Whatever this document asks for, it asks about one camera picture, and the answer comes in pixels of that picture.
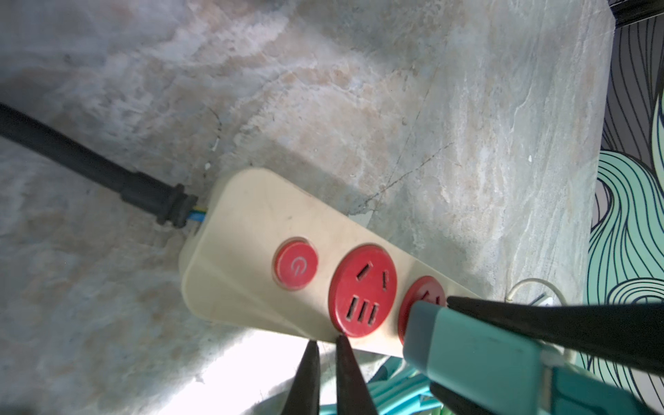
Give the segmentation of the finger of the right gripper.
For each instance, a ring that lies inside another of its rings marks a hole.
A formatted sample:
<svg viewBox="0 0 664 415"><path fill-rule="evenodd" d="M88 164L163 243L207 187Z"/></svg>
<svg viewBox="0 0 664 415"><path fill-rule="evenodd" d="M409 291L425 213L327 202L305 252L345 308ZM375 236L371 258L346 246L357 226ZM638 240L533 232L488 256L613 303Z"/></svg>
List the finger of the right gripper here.
<svg viewBox="0 0 664 415"><path fill-rule="evenodd" d="M447 304L504 330L663 375L662 304L536 307L468 297Z"/></svg>
<svg viewBox="0 0 664 415"><path fill-rule="evenodd" d="M430 384L432 395L440 401L443 406L456 415L494 415L491 411L479 406L465 397L456 394L450 389L435 382Z"/></svg>

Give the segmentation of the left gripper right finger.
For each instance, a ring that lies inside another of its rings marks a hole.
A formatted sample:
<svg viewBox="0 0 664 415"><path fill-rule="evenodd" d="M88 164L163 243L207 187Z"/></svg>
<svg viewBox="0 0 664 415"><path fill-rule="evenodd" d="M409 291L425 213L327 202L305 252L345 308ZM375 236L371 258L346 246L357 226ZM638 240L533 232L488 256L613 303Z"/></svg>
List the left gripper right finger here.
<svg viewBox="0 0 664 415"><path fill-rule="evenodd" d="M335 352L336 413L377 415L375 404L345 335L339 335L335 340Z"/></svg>

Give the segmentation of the teal charger plug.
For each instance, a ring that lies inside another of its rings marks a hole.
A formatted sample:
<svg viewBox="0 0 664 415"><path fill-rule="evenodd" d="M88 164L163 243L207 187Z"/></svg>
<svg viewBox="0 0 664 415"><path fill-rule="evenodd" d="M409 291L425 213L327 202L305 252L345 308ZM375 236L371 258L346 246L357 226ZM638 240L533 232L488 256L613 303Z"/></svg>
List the teal charger plug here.
<svg viewBox="0 0 664 415"><path fill-rule="evenodd" d="M494 414L651 412L549 345L424 301L410 309L403 355L431 383Z"/></svg>

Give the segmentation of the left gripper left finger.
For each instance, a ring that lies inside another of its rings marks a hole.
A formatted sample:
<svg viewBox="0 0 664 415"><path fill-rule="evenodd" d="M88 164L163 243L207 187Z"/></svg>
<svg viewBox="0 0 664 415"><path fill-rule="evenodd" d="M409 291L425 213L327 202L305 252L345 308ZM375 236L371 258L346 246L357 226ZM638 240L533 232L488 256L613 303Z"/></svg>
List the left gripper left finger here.
<svg viewBox="0 0 664 415"><path fill-rule="evenodd" d="M282 415L318 415L320 413L321 361L317 342L308 342L297 368Z"/></svg>

